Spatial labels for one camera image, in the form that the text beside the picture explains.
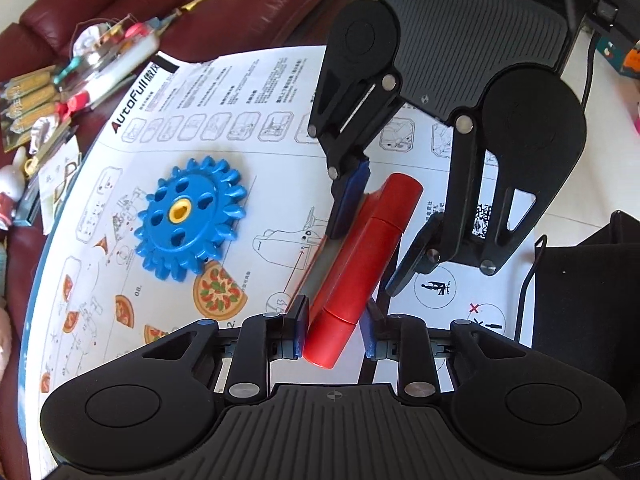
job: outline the yellow hub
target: yellow hub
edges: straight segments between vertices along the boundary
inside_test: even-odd
[[[191,200],[180,198],[169,208],[169,221],[174,224],[184,222],[191,214]]]

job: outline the pizza illustration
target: pizza illustration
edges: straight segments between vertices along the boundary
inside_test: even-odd
[[[102,247],[102,250],[104,251],[104,254],[108,254],[109,253],[109,246],[107,245],[107,236],[104,235],[102,237],[102,239],[94,245],[94,247]]]
[[[193,302],[209,319],[223,321],[242,310],[247,296],[234,279],[216,261],[210,261],[193,282]]]
[[[133,328],[133,305],[129,298],[121,294],[116,296],[116,321]]]
[[[65,280],[62,282],[62,299],[67,303],[71,297],[71,290],[74,288],[74,282],[71,276],[65,274]]]
[[[78,319],[80,318],[80,313],[70,310],[66,313],[65,323],[62,326],[62,332],[65,334],[71,334],[78,324]]]
[[[42,377],[40,378],[40,392],[43,394],[49,393],[49,382],[51,380],[51,374],[49,372],[44,372]]]
[[[153,341],[158,341],[161,337],[164,337],[168,334],[164,330],[160,330],[159,328],[154,328],[151,325],[145,325],[145,344],[152,343]]]

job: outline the blue plastic gear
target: blue plastic gear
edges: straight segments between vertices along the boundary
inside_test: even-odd
[[[142,266],[160,280],[171,275],[182,282],[187,270],[201,274],[208,258],[220,260],[220,245],[237,237],[232,223],[245,216],[237,204],[246,196],[239,180],[226,160],[210,156],[201,164],[192,158],[186,169],[175,166],[171,178],[159,179],[158,190],[146,196],[148,209],[138,213],[142,227],[134,232]]]

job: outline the red marker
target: red marker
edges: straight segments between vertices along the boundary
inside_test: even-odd
[[[394,173],[382,188],[366,196],[312,299],[310,326],[303,349],[307,361],[322,368],[334,367],[380,282],[421,194],[422,186],[417,180]]]

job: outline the white paper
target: white paper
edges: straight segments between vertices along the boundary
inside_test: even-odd
[[[221,327],[282,310],[291,299],[332,206],[324,154],[306,133],[323,54],[320,46],[250,52],[180,64],[175,74],[149,66],[106,123],[62,213],[36,299],[25,390],[32,478],[53,467],[38,426],[47,397],[43,377],[48,375],[51,391],[143,345],[145,325],[170,332],[202,317],[193,300],[193,275],[183,283],[161,282],[142,268],[134,252],[133,230],[140,225],[137,213],[147,207],[145,195],[155,191],[158,178],[170,176],[173,166],[184,167],[191,157],[224,158],[241,172],[248,190],[238,240],[224,246],[222,259],[248,299]],[[372,173],[367,190],[377,190],[393,172],[424,186],[401,255],[428,215],[444,204],[447,135],[431,118],[405,106],[367,150]],[[487,162],[484,205],[492,202],[497,170],[490,155]],[[529,206],[524,197],[514,209],[523,214]],[[393,298],[391,311],[420,316],[440,328],[453,319],[476,317],[512,336],[518,292],[532,256],[528,239],[490,278],[478,269],[443,264],[412,280]],[[132,328],[115,319],[116,295],[132,304]],[[532,297],[530,291],[526,326],[532,323]],[[69,312],[79,313],[79,319],[65,333]],[[272,381],[354,383],[363,351],[356,330],[333,370],[302,360],[274,362]],[[395,381],[394,373],[392,365],[380,366],[376,380]]]
[[[56,216],[71,182],[80,168],[81,153],[76,136],[71,137],[38,172],[40,186],[40,210],[42,211],[42,231],[51,232]]]

